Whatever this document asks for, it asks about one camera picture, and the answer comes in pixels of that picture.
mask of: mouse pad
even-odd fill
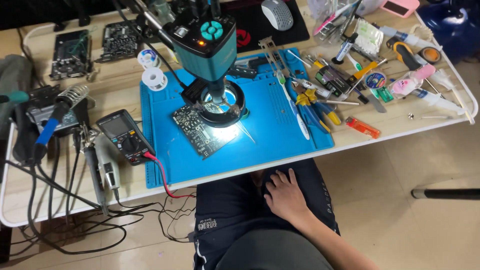
[[[293,17],[293,26],[287,31],[278,31],[272,26],[262,11],[262,2],[240,0],[221,4],[222,11],[237,20],[237,53],[260,49],[258,41],[269,36],[277,46],[310,38],[295,0],[285,0]]]

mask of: black pants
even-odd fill
[[[332,202],[313,159],[301,160],[265,170],[262,196],[249,174],[197,186],[195,214],[195,270],[213,270],[228,248],[250,230],[284,229],[298,232],[286,220],[273,214],[263,198],[265,183],[279,170],[295,171],[308,208],[325,225],[340,235]]]

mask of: person's hand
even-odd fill
[[[274,214],[292,223],[311,212],[299,188],[295,173],[289,169],[288,174],[290,181],[283,172],[278,170],[276,174],[272,174],[270,178],[273,183],[266,183],[266,188],[271,195],[265,194],[264,197]]]

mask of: person's leg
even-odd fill
[[[332,200],[322,175],[320,174],[320,171],[318,171],[317,165],[313,159],[300,160],[266,169],[262,185],[263,194],[268,193],[268,190],[265,188],[265,183],[271,181],[270,176],[274,174],[276,170],[288,175],[289,168],[292,168],[295,172],[299,188],[305,197],[308,208],[325,225],[334,230],[337,234],[340,234],[337,222],[335,221],[335,214],[333,213]],[[267,214],[273,215],[266,203],[264,204],[264,210]]]
[[[195,270],[215,269],[233,242],[251,229],[261,199],[248,174],[197,185]]]

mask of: tiled floor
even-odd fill
[[[480,65],[462,63],[457,68],[480,100]],[[480,203],[415,200],[409,192],[418,185],[480,187],[479,138],[480,123],[460,123],[316,158],[342,236],[382,269],[478,269]],[[130,204],[163,201],[164,196]],[[167,202],[169,209],[181,204],[182,199]],[[115,223],[135,219],[125,217]],[[169,217],[162,215],[162,221]],[[169,231],[185,236],[192,228],[190,215]],[[147,213],[126,230],[123,243],[101,253],[68,256],[48,251],[12,269],[191,269],[193,245],[168,241],[158,225],[158,214]],[[119,230],[112,230],[66,248],[106,247],[121,236]]]

